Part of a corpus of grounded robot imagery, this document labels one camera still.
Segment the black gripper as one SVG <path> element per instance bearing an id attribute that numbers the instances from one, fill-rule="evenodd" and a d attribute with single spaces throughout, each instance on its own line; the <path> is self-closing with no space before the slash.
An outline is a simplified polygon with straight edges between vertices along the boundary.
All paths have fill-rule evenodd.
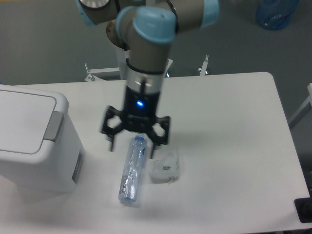
<path id="1" fill-rule="evenodd" d="M 99 132 L 110 142 L 110 152 L 114 151 L 115 136 L 123 129 L 146 133 L 152 142 L 150 159 L 159 146 L 169 144 L 170 117 L 156 117 L 159 96 L 160 92 L 141 95 L 126 86 L 122 111 L 107 106 Z"/>

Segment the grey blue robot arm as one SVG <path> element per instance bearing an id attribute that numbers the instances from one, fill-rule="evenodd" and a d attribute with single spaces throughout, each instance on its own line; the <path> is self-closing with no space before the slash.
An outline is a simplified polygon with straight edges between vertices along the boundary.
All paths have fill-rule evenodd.
<path id="1" fill-rule="evenodd" d="M 167 58 L 179 33 L 203 28 L 219 17 L 216 0 L 166 0 L 148 6 L 143 0 L 78 0 L 87 25 L 114 21 L 110 35 L 129 49 L 122 110 L 109 106 L 101 132 L 110 142 L 123 131 L 144 133 L 153 146 L 169 140 L 170 117 L 157 117 Z"/>

